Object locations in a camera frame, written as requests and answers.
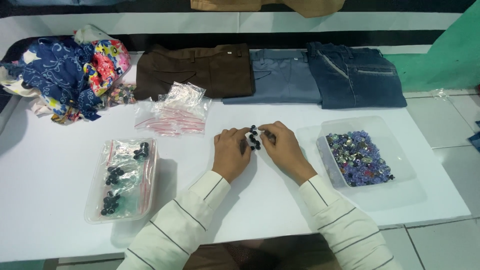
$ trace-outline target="shirt cuff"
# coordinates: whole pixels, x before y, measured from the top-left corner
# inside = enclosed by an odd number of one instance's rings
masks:
[[[216,210],[230,190],[230,184],[220,174],[208,171],[189,190]]]
[[[319,175],[303,183],[300,186],[300,194],[312,216],[342,198],[332,184]]]

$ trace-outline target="striped shirt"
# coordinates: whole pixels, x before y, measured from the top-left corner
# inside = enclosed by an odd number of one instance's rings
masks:
[[[168,202],[125,251],[119,270],[181,270],[202,243],[214,211],[230,190],[218,173],[208,171]],[[344,270],[400,270],[375,222],[344,199],[319,175],[300,187],[318,232]]]

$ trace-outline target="human hand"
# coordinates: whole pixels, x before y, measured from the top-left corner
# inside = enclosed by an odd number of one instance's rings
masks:
[[[258,129],[263,131],[260,138],[275,165],[286,171],[299,185],[317,175],[304,157],[295,134],[282,122],[261,125]],[[269,139],[268,133],[275,135],[275,142]]]
[[[229,183],[232,183],[250,162],[252,149],[245,137],[249,131],[249,127],[240,130],[224,129],[214,137],[215,157],[212,171],[220,174]]]

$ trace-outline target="tile floor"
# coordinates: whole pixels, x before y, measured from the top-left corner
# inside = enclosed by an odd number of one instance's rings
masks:
[[[480,132],[475,124],[480,120],[480,97],[409,98],[407,101],[408,111],[465,200],[472,218],[389,229],[382,234],[406,270],[479,269],[480,153],[466,138]],[[62,258],[57,270],[113,270],[121,263],[118,258],[121,255]],[[103,261],[86,263],[92,260]]]

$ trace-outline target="plastic container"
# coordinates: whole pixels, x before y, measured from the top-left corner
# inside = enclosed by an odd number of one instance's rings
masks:
[[[345,178],[340,172],[325,136],[330,133],[346,134],[347,132],[361,130],[365,130],[371,137],[372,142],[377,145],[380,150],[380,157],[385,160],[388,166],[390,166],[391,174],[395,176],[395,179],[386,183],[356,187],[347,184]],[[417,178],[417,174],[403,152],[402,147],[380,116],[364,116],[323,122],[321,124],[320,134],[316,144],[328,177],[330,178],[333,187],[340,192],[345,191],[350,193],[353,190],[361,191],[379,187],[385,188],[392,186],[395,183],[402,183]]]
[[[149,212],[155,185],[156,148],[156,140],[150,137],[105,142],[85,206],[88,223],[134,221]],[[102,215],[105,207],[114,212]]]

